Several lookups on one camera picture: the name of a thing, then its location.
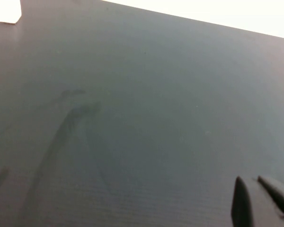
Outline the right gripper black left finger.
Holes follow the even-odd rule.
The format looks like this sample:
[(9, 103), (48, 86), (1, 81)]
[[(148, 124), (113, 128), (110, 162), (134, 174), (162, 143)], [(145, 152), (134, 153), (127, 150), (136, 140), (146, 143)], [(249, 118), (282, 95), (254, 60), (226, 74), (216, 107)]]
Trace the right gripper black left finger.
[(250, 193), (247, 184), (240, 176), (235, 180), (231, 204), (231, 219), (234, 227), (253, 226)]

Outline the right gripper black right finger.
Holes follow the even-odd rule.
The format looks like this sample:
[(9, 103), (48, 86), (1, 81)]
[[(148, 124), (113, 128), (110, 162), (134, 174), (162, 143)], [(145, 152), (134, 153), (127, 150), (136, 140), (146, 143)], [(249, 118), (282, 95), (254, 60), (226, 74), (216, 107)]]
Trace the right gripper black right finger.
[(267, 191), (276, 206), (284, 214), (284, 184), (272, 177), (258, 176), (257, 181)]

